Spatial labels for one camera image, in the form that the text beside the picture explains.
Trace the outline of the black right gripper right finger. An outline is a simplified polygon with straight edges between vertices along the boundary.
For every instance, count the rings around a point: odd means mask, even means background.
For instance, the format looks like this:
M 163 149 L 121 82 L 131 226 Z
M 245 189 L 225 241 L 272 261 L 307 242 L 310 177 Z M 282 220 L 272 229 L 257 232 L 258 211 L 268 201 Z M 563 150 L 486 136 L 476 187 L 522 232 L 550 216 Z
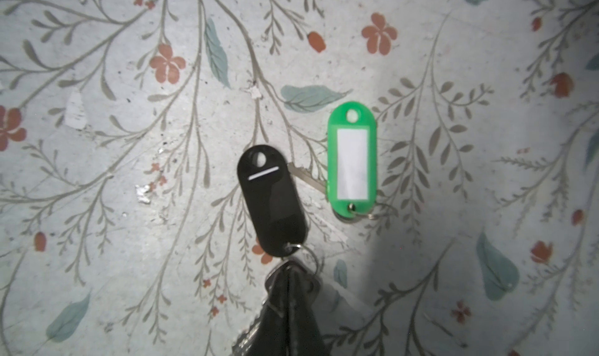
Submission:
M 289 352 L 290 355 L 330 355 L 321 336 L 318 322 L 304 290 L 310 281 L 303 272 L 291 267 L 289 272 Z

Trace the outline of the silver split keyring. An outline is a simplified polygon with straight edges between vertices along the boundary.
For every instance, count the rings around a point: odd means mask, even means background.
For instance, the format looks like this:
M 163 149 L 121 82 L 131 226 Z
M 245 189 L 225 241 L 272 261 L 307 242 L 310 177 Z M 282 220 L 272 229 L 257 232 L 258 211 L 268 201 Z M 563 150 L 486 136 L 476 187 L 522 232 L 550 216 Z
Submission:
M 314 251 L 306 245 L 287 243 L 285 245 L 285 251 L 287 251 L 289 255 L 283 257 L 275 268 L 266 276 L 265 290 L 270 294 L 274 287 L 277 275 L 287 268 L 296 267 L 303 274 L 304 294 L 307 295 L 308 303 L 312 305 L 320 294 L 322 287 L 321 278 L 319 277 L 321 273 L 321 261 Z

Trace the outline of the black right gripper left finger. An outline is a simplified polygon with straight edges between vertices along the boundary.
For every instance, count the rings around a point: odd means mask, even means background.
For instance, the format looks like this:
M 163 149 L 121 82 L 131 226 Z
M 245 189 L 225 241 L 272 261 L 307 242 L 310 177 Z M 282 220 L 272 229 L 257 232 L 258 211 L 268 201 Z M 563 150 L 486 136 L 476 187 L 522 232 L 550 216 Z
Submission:
M 265 281 L 267 298 L 261 311 L 232 346 L 232 355 L 287 355 L 289 338 L 290 262 L 273 270 Z

